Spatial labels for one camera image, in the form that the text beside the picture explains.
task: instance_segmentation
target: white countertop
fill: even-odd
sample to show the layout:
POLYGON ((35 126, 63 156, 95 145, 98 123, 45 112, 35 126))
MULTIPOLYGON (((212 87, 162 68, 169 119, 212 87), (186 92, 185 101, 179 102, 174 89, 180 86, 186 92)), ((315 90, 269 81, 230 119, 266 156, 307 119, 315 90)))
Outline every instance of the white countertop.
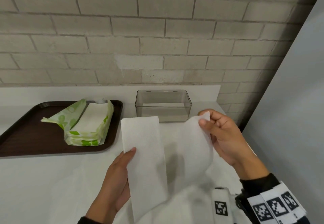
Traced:
MULTIPOLYGON (((190 116, 206 108, 223 112, 216 103, 219 85, 201 86, 111 86, 0 88, 0 134, 34 105, 44 101, 78 100, 104 94, 124 102, 122 118, 136 117, 135 98, 139 89, 185 89, 192 101, 190 116)), ((176 129, 161 123, 164 131, 176 129)), ((123 150, 120 126, 115 143, 106 151, 81 155, 40 155, 0 158, 0 220, 2 224, 77 223, 96 197, 107 168, 123 150)), ((212 224, 209 190, 226 186, 240 193, 241 183, 234 169, 214 151, 212 165, 195 185, 173 196, 145 215, 138 223, 212 224)), ((236 223, 249 223, 236 208, 236 223)), ((114 223, 132 223, 130 201, 114 223)))

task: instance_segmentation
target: black sleeve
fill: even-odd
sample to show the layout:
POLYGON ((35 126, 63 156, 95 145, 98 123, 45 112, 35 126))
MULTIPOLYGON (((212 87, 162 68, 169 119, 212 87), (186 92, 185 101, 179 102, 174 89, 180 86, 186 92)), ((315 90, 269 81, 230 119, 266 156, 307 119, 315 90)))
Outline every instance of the black sleeve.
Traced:
MULTIPOLYGON (((257 196, 262 192, 271 190, 275 186, 279 185, 280 182, 271 173, 266 177, 262 177, 255 180, 240 180, 243 186, 242 193, 238 195, 235 200, 237 206, 244 211, 247 217, 253 224, 260 224, 259 220, 255 216, 252 207, 248 202, 248 198, 257 196)), ((310 224, 306 216, 300 218, 297 224, 310 224)))
POLYGON ((88 219, 87 217, 83 216, 81 219, 78 221, 78 224, 101 224, 99 222, 96 222, 94 220, 88 219))

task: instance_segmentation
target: person's right hand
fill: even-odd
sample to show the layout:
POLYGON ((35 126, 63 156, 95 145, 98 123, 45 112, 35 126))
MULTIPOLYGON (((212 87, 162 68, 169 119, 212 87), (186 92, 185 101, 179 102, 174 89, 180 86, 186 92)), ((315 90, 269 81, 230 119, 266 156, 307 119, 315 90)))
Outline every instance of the person's right hand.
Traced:
POLYGON ((210 121, 200 119, 200 127, 211 134, 216 152, 234 167, 240 179, 251 180, 267 176, 269 171, 249 147, 235 122, 212 109, 201 111, 199 115, 206 112, 210 112, 210 121))
POLYGON ((231 118, 212 109, 201 111, 198 115, 206 112, 210 112, 210 121, 200 119, 199 125, 211 134, 213 146, 221 158, 234 165, 254 154, 231 118))

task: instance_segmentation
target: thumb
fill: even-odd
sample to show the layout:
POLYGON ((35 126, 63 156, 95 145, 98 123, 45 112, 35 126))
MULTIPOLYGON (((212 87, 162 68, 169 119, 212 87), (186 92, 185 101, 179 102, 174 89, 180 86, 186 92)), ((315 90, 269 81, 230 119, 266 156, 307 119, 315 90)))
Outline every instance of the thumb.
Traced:
POLYGON ((122 167, 125 167, 128 165, 128 163, 132 160, 136 153, 136 147, 133 147, 130 151, 124 153, 124 155, 120 158, 118 161, 118 164, 122 167))
POLYGON ((208 131, 212 135, 216 136, 217 138, 221 137, 224 134, 224 131, 221 128, 206 119, 200 119, 199 126, 205 131, 208 131))

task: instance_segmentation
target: brick wall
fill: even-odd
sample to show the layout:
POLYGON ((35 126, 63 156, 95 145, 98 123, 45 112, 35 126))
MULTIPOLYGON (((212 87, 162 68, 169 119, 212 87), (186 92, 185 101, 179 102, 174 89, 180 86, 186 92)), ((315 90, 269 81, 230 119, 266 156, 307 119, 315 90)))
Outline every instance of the brick wall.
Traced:
POLYGON ((316 0, 0 0, 0 86, 220 83, 249 118, 316 0))

